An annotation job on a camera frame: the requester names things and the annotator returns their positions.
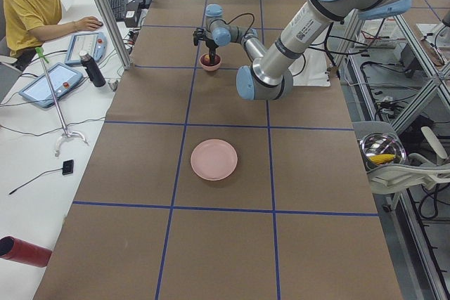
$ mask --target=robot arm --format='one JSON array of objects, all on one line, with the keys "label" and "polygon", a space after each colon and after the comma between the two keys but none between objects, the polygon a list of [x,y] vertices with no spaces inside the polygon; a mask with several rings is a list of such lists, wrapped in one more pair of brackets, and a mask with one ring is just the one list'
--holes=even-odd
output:
[{"label": "robot arm", "polygon": [[[236,77],[242,98],[276,100],[287,95],[293,87],[289,66],[332,21],[344,20],[354,9],[359,10],[362,20],[386,18],[406,12],[411,4],[412,0],[307,0],[269,50],[254,31],[246,32],[242,27],[227,25],[221,18],[220,6],[209,5],[204,36],[207,46],[212,42],[216,47],[236,42],[247,52],[252,64],[242,66]],[[210,6],[214,6],[213,11],[208,10]]]}]

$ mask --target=corn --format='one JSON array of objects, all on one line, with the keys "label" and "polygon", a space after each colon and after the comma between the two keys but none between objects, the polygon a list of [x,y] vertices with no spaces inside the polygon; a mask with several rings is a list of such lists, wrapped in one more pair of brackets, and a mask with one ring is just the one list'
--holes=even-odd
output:
[{"label": "corn", "polygon": [[393,154],[381,154],[381,155],[374,155],[370,156],[369,159],[373,163],[380,165],[380,164],[386,164],[394,160],[395,155]]}]

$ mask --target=red cylinder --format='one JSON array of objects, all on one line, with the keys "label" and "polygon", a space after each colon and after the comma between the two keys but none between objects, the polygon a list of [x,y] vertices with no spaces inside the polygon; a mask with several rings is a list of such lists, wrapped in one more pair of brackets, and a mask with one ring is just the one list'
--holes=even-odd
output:
[{"label": "red cylinder", "polygon": [[0,258],[45,267],[49,263],[51,250],[25,242],[14,237],[0,240]]}]

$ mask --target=tablet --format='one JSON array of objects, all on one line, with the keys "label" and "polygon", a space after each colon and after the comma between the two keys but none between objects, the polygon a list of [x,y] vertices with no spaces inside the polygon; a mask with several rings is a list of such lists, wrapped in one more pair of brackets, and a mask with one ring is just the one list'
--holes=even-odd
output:
[{"label": "tablet", "polygon": [[106,37],[102,32],[76,33],[72,35],[65,55],[64,63],[69,66],[80,66],[80,51],[86,51],[96,63],[100,61],[106,47]]},{"label": "tablet", "polygon": [[[83,78],[81,72],[78,72],[63,63],[56,63],[53,67],[49,68],[48,71],[58,100],[73,90]],[[24,89],[19,91],[19,95],[25,100],[33,102],[35,105],[42,108],[48,108],[54,104],[49,82],[47,81],[45,74],[41,75]]]}]

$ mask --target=metal bowl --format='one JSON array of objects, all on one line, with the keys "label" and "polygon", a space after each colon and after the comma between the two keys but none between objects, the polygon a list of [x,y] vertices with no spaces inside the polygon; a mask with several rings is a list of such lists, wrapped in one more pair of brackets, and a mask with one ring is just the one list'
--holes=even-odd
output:
[{"label": "metal bowl", "polygon": [[395,158],[390,163],[404,164],[406,161],[406,151],[401,142],[387,133],[370,133],[359,141],[359,145],[363,155],[369,160],[375,155],[391,154]]}]

